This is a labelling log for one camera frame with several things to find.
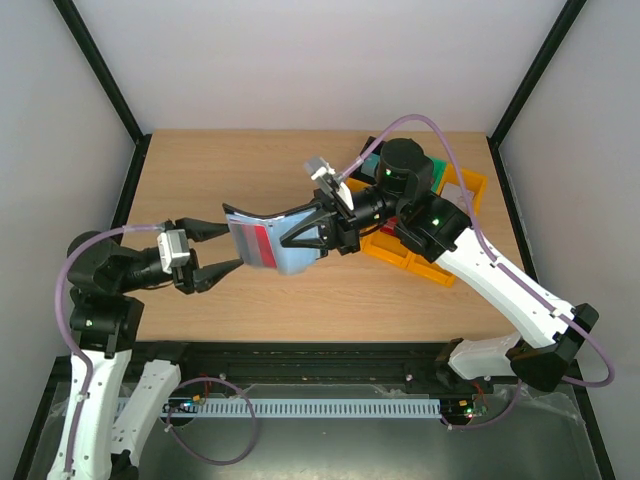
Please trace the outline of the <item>black leather card holder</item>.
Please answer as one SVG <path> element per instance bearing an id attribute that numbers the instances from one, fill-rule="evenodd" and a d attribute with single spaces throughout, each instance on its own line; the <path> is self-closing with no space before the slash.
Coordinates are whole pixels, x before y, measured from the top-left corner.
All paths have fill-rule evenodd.
<path id="1" fill-rule="evenodd" d="M 276 270 L 281 275 L 300 274 L 326 253 L 326 251 L 307 248 L 283 248 L 280 245 L 280 237 L 286 231 L 319 209 L 317 202 L 311 202 L 284 212 L 269 215 L 249 213 L 229 204 L 224 204 L 222 208 L 228 227 L 232 222 L 266 227 L 276 259 L 276 268 L 272 270 Z"/>

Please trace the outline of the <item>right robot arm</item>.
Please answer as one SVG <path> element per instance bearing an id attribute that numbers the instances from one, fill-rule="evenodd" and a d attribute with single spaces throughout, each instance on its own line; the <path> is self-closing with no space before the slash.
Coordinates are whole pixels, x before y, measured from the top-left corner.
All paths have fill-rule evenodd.
<path id="1" fill-rule="evenodd" d="M 356 193 L 324 159 L 308 162 L 318 186 L 308 204 L 313 211 L 280 237 L 280 245 L 355 253 L 362 234 L 393 219 L 405 248 L 463 280 L 516 329 L 494 339 L 450 341 L 436 367 L 443 389 L 455 392 L 480 377 L 514 376 L 544 392 L 569 382 L 567 370 L 597 311 L 552 295 L 490 245 L 473 208 L 460 209 L 433 192 L 433 162 L 414 140 L 374 138 L 369 148 L 379 152 L 375 182 Z"/>

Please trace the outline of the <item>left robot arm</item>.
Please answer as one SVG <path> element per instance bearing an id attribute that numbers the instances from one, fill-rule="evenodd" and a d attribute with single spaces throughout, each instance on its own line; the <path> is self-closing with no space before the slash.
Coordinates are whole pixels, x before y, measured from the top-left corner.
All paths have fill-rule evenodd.
<path id="1" fill-rule="evenodd" d="M 225 223 L 182 218 L 89 231 L 71 243 L 54 293 L 58 328 L 71 352 L 71 390 L 49 478 L 138 478 L 153 425 L 181 381 L 186 347 L 157 347 L 120 408 L 144 311 L 131 294 L 163 284 L 185 295 L 210 290 L 242 262 L 202 266 L 189 244 L 228 231 Z"/>

